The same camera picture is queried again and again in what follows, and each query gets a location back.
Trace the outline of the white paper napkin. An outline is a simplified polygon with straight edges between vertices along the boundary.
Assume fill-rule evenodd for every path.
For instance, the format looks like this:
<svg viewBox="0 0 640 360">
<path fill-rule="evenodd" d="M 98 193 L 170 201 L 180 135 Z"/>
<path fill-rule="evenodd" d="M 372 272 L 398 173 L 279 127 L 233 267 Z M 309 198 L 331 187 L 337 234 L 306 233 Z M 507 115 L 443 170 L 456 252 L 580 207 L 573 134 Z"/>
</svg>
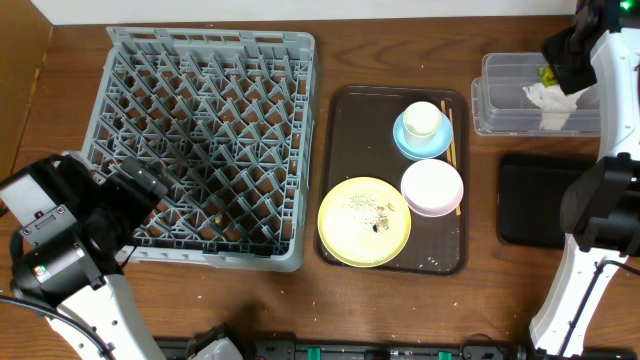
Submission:
<svg viewBox="0 0 640 360">
<path fill-rule="evenodd" d="M 558 131 L 568 121 L 571 113 L 577 109 L 577 101 L 586 89 L 565 95 L 558 84 L 545 87 L 543 83 L 535 83 L 523 87 L 523 91 L 526 97 L 542 110 L 539 129 Z"/>
</svg>

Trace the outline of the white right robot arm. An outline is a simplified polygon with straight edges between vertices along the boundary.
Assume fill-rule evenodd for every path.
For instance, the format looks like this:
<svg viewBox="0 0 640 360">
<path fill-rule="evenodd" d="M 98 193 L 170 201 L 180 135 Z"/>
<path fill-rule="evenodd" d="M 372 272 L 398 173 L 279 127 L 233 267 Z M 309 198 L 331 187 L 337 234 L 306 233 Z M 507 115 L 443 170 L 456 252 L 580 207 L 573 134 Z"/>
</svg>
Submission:
<svg viewBox="0 0 640 360">
<path fill-rule="evenodd" d="M 542 53 L 564 94 L 594 87 L 599 98 L 598 158 L 563 194 L 563 256 L 529 325 L 536 354 L 576 359 L 609 282 L 639 254 L 638 2 L 579 2 Z"/>
</svg>

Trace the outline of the yellow green snack wrapper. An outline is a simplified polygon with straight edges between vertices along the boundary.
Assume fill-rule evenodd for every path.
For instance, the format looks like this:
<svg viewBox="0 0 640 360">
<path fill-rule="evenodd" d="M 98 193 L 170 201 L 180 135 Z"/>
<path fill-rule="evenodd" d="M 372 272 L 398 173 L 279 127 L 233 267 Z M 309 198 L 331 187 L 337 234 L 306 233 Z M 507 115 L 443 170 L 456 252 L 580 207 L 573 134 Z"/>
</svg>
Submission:
<svg viewBox="0 0 640 360">
<path fill-rule="evenodd" d="M 539 67 L 537 69 L 539 81 L 544 87 L 550 87 L 558 84 L 554 72 L 550 66 Z"/>
</svg>

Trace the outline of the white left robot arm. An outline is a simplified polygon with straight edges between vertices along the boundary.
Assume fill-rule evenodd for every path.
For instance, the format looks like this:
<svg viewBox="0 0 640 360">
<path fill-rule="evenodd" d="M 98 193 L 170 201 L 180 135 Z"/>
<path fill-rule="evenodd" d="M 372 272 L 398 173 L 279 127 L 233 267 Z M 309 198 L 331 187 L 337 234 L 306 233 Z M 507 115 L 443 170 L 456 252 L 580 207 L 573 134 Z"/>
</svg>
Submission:
<svg viewBox="0 0 640 360">
<path fill-rule="evenodd" d="M 43 315 L 83 359 L 161 359 L 117 253 L 168 188 L 128 157 L 102 183 L 77 153 L 51 155 L 1 183 L 19 221 L 9 303 Z"/>
</svg>

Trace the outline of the cream white cup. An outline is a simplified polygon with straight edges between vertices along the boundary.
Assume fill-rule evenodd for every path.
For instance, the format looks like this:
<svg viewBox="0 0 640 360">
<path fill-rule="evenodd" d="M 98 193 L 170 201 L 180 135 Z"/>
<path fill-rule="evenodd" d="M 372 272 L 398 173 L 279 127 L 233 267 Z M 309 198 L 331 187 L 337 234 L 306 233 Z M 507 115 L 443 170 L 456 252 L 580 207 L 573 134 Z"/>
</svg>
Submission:
<svg viewBox="0 0 640 360">
<path fill-rule="evenodd" d="M 427 146 L 442 123 L 441 111 L 432 103 L 419 101 L 403 112 L 405 141 L 412 147 Z"/>
</svg>

